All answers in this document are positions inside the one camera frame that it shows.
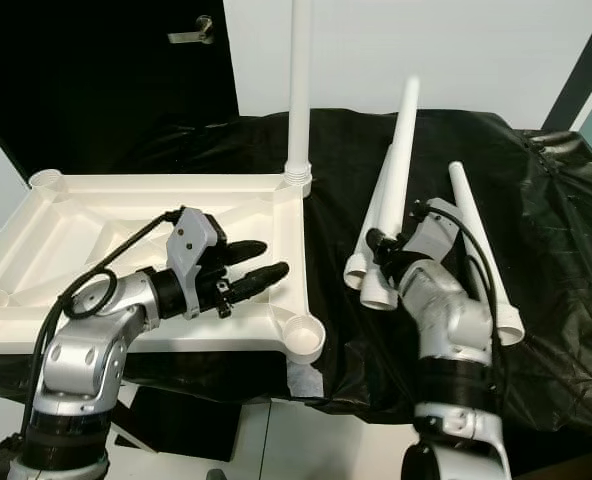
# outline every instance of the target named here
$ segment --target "white pole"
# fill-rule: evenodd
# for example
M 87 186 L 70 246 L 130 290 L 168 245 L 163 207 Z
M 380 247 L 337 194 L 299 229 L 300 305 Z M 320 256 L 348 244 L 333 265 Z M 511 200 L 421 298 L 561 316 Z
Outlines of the white pole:
M 403 227 L 419 90 L 418 77 L 410 77 L 405 83 L 396 120 L 390 165 L 377 217 L 377 227 L 391 238 L 395 238 Z M 394 310 L 398 306 L 396 292 L 387 284 L 378 265 L 372 263 L 367 269 L 360 292 L 360 302 L 374 310 Z
M 383 161 L 383 165 L 380 168 L 380 174 L 378 175 L 378 180 L 376 181 L 376 186 L 374 187 L 374 193 L 372 193 L 372 198 L 369 201 L 369 207 L 367 208 L 367 213 L 365 214 L 365 219 L 363 220 L 363 226 L 360 229 L 360 234 L 358 235 L 358 240 L 356 241 L 356 248 L 354 249 L 352 256 L 347 259 L 347 263 L 345 264 L 345 272 L 343 274 L 345 284 L 354 290 L 361 289 L 363 285 L 363 278 L 367 272 L 367 267 L 372 263 L 374 256 L 371 249 L 367 246 L 366 237 L 369 229 L 376 226 L 378 209 L 380 208 L 383 198 L 383 187 L 385 185 L 385 180 L 387 179 L 387 171 L 389 170 L 389 159 L 391 158 L 389 154 L 390 151 L 391 146 L 387 148 L 385 160 Z
M 478 243 L 480 244 L 492 273 L 494 279 L 494 285 L 496 286 L 496 301 L 498 303 L 498 333 L 500 340 L 503 345 L 513 345 L 520 342 L 525 336 L 525 328 L 523 322 L 520 319 L 520 313 L 518 310 L 509 303 L 507 298 L 507 292 L 503 285 L 503 279 L 498 271 L 496 260 L 492 252 L 489 240 L 485 234 L 485 228 L 481 221 L 480 214 L 476 208 L 476 202 L 472 195 L 469 182 L 467 181 L 467 175 L 463 164 L 460 162 L 452 162 L 449 164 L 449 176 L 452 181 L 452 188 L 454 189 L 454 197 L 456 198 L 456 206 L 460 209 L 463 214 L 463 223 L 472 232 Z M 474 249 L 467 238 L 465 238 L 465 249 L 467 254 L 471 255 L 479 262 L 482 266 L 480 256 Z M 478 298 L 485 301 L 487 296 L 485 294 L 485 284 L 483 279 L 478 274 L 476 268 L 470 265 L 470 270 L 474 282 L 476 283 L 476 290 L 478 292 Z
M 312 1 L 292 0 L 292 54 L 289 96 L 289 140 L 285 181 L 304 187 L 309 195 L 309 64 Z

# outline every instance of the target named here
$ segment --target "black tarp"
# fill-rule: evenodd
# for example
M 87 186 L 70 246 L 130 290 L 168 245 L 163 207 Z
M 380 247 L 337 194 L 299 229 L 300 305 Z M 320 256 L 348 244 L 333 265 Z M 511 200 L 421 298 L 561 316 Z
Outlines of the black tarp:
M 360 306 L 342 272 L 391 142 L 395 115 L 315 110 L 311 195 L 304 200 L 310 308 L 327 329 L 314 364 L 328 413 L 409 423 L 418 336 L 399 309 Z M 113 173 L 279 173 L 287 116 L 195 128 L 167 119 Z M 507 348 L 508 425 L 592 433 L 592 151 L 574 133 L 518 132 L 491 114 L 421 110 L 407 204 L 453 201 L 447 166 L 465 165 L 525 340 Z M 404 234 L 416 225 L 406 221 Z M 464 249 L 446 266 L 463 283 Z M 0 394 L 21 399 L 26 356 L 0 356 Z M 217 401 L 288 397 L 285 360 L 272 352 L 130 354 L 125 378 Z

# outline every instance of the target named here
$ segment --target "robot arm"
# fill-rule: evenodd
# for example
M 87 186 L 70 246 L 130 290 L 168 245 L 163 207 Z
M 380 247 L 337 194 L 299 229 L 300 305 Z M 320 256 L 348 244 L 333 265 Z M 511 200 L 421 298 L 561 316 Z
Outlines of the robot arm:
M 8 478 L 104 478 L 110 415 L 131 343 L 178 314 L 193 318 L 216 308 L 227 317 L 234 303 L 279 281 L 289 270 L 284 262 L 233 283 L 225 277 L 227 265 L 265 249 L 257 241 L 228 244 L 213 217 L 185 208 L 167 242 L 167 269 L 110 276 L 80 290 L 64 309 L 69 322 L 45 350 L 23 449 Z
M 429 215 L 407 244 L 377 230 L 368 233 L 376 263 L 419 330 L 414 427 L 420 442 L 405 454 L 401 478 L 510 480 L 492 375 L 489 307 L 469 298 L 439 263 L 454 228 Z

